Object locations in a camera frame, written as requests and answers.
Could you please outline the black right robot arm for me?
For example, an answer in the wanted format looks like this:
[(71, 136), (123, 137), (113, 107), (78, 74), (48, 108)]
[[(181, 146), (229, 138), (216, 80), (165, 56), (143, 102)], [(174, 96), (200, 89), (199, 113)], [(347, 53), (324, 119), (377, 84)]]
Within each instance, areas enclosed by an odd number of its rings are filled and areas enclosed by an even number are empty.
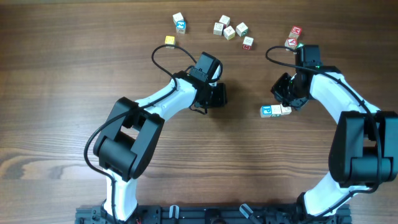
[(287, 47), (295, 55), (295, 75), (284, 73), (271, 88), (284, 107), (299, 110), (319, 101), (337, 123), (328, 173), (297, 200), (301, 222), (334, 217), (358, 194), (372, 194), (397, 177), (397, 113), (367, 102), (334, 66), (325, 66), (317, 45)]

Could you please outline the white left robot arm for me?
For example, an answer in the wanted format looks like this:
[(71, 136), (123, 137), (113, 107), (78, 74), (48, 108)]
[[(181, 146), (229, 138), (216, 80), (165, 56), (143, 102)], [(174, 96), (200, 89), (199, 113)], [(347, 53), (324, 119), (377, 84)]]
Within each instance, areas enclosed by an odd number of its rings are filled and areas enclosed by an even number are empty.
[(137, 208), (139, 176), (152, 159), (164, 123), (179, 111), (195, 106), (199, 113), (225, 104), (219, 79), (223, 64), (202, 52), (194, 66), (170, 76), (170, 82), (147, 98), (120, 98), (106, 122), (94, 133), (93, 154), (110, 187), (103, 204), (112, 223), (126, 223)]

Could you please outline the green sided white block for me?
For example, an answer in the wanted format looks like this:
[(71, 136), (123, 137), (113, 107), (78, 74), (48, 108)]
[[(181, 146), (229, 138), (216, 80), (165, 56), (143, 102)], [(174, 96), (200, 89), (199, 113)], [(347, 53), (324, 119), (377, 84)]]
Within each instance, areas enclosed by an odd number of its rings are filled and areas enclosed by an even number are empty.
[(282, 110), (280, 105), (272, 105), (271, 106), (271, 116), (272, 117), (279, 117), (282, 115)]

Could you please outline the yellow top wooden block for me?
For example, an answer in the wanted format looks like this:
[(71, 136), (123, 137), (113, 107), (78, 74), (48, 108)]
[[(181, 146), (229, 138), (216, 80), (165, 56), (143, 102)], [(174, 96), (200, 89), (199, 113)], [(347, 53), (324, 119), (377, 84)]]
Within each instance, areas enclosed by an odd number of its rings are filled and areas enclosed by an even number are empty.
[(171, 35), (167, 35), (165, 37), (165, 47), (174, 49), (175, 48), (174, 45), (175, 45), (175, 37), (171, 36)]

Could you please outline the blue D wooden block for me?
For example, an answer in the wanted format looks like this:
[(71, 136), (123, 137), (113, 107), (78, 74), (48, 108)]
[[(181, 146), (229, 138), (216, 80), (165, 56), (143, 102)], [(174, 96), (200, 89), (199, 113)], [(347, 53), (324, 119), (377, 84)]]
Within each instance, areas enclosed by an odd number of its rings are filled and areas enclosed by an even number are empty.
[(287, 114), (291, 114), (292, 112), (292, 108), (290, 106), (280, 106), (281, 108), (281, 115), (287, 115)]

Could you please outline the plain top wooden block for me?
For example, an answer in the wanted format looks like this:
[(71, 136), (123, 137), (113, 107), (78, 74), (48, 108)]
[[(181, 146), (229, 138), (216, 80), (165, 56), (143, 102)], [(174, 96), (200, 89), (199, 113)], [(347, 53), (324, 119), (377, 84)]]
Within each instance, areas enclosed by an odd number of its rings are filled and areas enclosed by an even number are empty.
[(176, 24), (177, 22), (180, 22), (180, 21), (184, 21), (184, 18), (183, 18), (183, 16), (182, 16), (182, 13), (181, 13), (181, 12), (178, 12), (178, 13), (174, 14), (174, 15), (172, 16), (172, 18), (173, 18), (174, 24)]

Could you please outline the red M wooden block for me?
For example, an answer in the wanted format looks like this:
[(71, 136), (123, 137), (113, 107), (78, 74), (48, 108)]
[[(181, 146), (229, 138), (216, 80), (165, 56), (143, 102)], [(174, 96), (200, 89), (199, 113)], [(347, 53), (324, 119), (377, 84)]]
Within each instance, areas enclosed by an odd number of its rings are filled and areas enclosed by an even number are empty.
[(243, 40), (243, 49), (251, 50), (253, 45), (254, 39), (252, 37), (245, 36)]

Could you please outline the blue N wooden block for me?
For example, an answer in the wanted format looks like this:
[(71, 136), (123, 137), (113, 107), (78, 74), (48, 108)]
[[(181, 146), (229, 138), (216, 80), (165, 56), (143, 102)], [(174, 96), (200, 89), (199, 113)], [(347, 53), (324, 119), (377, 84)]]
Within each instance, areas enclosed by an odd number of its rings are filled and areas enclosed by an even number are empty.
[(178, 34), (186, 33), (187, 24), (185, 21), (177, 21), (175, 27)]

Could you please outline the blue P wooden block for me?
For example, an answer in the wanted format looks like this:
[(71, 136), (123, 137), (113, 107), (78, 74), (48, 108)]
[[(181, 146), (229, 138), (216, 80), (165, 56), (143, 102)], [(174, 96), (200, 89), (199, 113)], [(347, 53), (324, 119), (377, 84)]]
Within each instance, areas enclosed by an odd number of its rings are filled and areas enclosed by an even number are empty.
[(264, 105), (261, 106), (260, 115), (262, 118), (268, 118), (272, 116), (272, 106)]

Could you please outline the blue framed wooden block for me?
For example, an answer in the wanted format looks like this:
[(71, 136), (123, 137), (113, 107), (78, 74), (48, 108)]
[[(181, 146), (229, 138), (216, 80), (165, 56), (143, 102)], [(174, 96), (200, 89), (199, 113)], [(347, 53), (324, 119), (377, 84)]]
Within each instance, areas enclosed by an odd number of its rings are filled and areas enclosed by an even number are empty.
[(224, 29), (224, 24), (223, 24), (223, 23), (216, 22), (216, 23), (214, 24), (213, 34), (214, 34), (214, 35), (222, 36), (222, 35), (223, 35), (223, 29)]

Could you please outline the red sided wooden block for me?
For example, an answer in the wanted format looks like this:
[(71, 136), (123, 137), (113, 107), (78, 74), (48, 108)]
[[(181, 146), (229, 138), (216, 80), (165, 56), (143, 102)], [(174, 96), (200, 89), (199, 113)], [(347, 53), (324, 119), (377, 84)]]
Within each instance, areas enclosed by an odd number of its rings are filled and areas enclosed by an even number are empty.
[(230, 17), (222, 15), (219, 19), (219, 23), (222, 23), (224, 28), (226, 28), (229, 26), (230, 20), (231, 20)]

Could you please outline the red W wooden block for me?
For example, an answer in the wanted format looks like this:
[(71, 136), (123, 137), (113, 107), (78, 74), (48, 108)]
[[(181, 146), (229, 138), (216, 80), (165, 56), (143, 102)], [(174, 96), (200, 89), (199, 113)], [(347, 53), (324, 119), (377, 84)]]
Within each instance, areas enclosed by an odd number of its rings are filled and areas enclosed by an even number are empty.
[(302, 28), (293, 26), (290, 33), (289, 33), (289, 38), (290, 39), (298, 39), (302, 33)]

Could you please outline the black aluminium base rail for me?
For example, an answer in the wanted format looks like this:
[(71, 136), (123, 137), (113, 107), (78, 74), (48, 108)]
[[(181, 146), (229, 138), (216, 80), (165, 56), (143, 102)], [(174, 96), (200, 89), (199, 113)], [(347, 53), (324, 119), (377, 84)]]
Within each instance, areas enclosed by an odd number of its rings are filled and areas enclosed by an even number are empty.
[(212, 223), (331, 223), (351, 224), (348, 205), (340, 207), (329, 217), (301, 220), (295, 204), (277, 204), (263, 207), (242, 204), (240, 207), (161, 207), (140, 205), (126, 223), (152, 224), (212, 224)]

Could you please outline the red A wooden block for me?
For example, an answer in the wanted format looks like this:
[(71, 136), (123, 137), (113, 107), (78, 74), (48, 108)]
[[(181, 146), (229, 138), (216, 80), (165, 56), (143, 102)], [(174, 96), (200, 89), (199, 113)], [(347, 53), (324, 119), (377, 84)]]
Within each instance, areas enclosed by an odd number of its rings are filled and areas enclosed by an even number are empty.
[(297, 39), (296, 38), (288, 38), (288, 39), (286, 39), (285, 46), (290, 48), (290, 49), (295, 50), (297, 48), (297, 46), (298, 46)]

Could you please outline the yellow letter wooden block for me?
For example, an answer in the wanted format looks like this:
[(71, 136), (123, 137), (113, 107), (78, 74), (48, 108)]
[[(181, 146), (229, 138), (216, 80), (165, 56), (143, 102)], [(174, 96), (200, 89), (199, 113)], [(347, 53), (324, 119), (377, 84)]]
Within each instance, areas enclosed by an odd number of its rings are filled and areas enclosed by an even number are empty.
[(232, 26), (228, 26), (223, 30), (223, 35), (227, 40), (231, 40), (233, 37), (235, 37), (236, 32), (233, 29)]

